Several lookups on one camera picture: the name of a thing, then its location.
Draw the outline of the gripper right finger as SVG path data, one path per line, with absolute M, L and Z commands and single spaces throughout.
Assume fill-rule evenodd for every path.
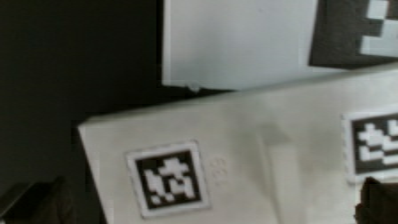
M 366 178 L 353 218 L 355 224 L 398 224 L 398 183 Z

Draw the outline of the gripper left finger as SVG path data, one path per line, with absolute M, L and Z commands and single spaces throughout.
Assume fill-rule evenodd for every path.
M 69 183 L 16 183 L 0 194 L 0 224 L 78 224 Z

